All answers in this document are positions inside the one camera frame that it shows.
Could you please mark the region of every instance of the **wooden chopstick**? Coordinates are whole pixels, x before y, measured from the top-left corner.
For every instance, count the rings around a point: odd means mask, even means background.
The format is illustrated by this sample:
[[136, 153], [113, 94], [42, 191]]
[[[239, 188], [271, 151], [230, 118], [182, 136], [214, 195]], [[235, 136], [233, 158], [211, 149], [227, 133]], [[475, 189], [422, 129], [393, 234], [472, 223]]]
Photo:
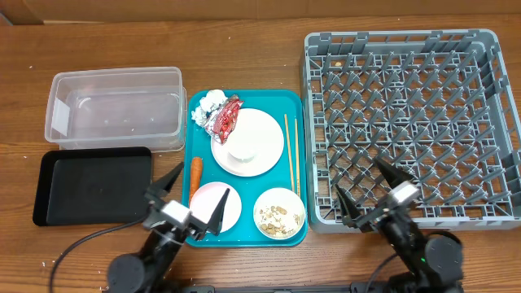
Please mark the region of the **wooden chopstick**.
[[300, 197], [299, 124], [295, 118], [296, 193]]
[[290, 131], [287, 127], [287, 114], [284, 114], [284, 122], [286, 123], [287, 156], [290, 160], [291, 191], [295, 192], [295, 183], [293, 180], [293, 162], [291, 161]]

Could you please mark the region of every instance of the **clear plastic container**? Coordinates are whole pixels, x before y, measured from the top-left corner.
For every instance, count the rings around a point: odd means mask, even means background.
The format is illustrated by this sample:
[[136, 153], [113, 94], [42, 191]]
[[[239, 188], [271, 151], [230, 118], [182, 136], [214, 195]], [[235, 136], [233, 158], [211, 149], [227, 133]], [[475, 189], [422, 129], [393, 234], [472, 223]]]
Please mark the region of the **clear plastic container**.
[[45, 138], [63, 149], [185, 146], [186, 91], [175, 67], [63, 72], [47, 104]]

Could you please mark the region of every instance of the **carrot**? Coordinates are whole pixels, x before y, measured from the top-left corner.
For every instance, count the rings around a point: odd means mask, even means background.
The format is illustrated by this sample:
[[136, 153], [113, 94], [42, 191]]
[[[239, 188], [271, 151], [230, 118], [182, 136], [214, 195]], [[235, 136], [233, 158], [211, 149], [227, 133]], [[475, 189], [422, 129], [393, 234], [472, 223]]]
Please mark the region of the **carrot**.
[[190, 197], [188, 203], [192, 200], [195, 192], [199, 189], [201, 184], [201, 176], [203, 175], [203, 159], [194, 157], [190, 167]]

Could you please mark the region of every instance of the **dish rack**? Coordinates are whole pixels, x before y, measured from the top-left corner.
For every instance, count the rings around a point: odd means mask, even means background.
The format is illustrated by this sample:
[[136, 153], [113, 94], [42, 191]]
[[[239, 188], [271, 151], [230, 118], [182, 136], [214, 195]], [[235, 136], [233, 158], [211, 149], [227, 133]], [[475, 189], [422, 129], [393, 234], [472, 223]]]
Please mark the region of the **dish rack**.
[[417, 178], [420, 228], [521, 225], [521, 128], [494, 32], [310, 33], [302, 76], [313, 230], [357, 231], [332, 186], [370, 212], [390, 190], [375, 156]]

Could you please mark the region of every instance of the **teal tray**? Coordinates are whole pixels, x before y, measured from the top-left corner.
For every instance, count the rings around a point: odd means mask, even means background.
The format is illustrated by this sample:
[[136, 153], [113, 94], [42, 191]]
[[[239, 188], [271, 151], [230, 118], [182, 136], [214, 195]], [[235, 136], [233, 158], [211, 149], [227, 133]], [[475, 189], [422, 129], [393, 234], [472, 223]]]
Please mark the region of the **teal tray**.
[[292, 247], [304, 240], [308, 233], [308, 219], [302, 230], [287, 240], [273, 240], [265, 237], [253, 222], [253, 205], [263, 192], [274, 187], [291, 189], [290, 167], [287, 158], [286, 126], [284, 114], [287, 114], [293, 155], [293, 170], [296, 172], [295, 159], [295, 118], [299, 127], [300, 159], [300, 194], [308, 210], [305, 173], [304, 121], [302, 102], [297, 94], [290, 90], [225, 90], [227, 97], [237, 94], [244, 101], [243, 108], [255, 108], [270, 114], [280, 125], [284, 133], [284, 151], [279, 161], [268, 172], [255, 177], [239, 177], [226, 172], [213, 159], [210, 149], [210, 137], [191, 119], [191, 112], [199, 106], [199, 100], [207, 91], [197, 93], [188, 105], [186, 124], [185, 169], [182, 180], [182, 204], [188, 206], [190, 191], [190, 164], [195, 156], [203, 159], [201, 186], [214, 181], [221, 181], [233, 186], [243, 202], [239, 221], [228, 231], [214, 236], [207, 234], [202, 241], [187, 240], [192, 247]]

